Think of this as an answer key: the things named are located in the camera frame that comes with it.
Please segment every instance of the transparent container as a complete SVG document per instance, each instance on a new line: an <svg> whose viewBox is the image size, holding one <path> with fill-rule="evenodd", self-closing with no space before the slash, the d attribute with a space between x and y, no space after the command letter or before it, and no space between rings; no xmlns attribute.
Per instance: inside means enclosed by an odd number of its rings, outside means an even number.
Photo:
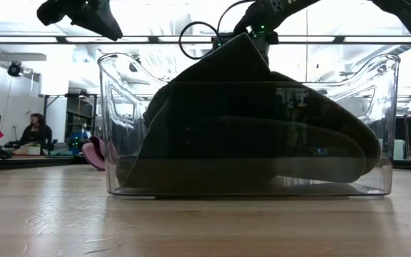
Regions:
<svg viewBox="0 0 411 257"><path fill-rule="evenodd" d="M399 62L397 56L376 56L340 83L174 80L165 86L130 56L103 56L98 64L108 192L388 194ZM130 65L147 83L132 79Z"/></svg>

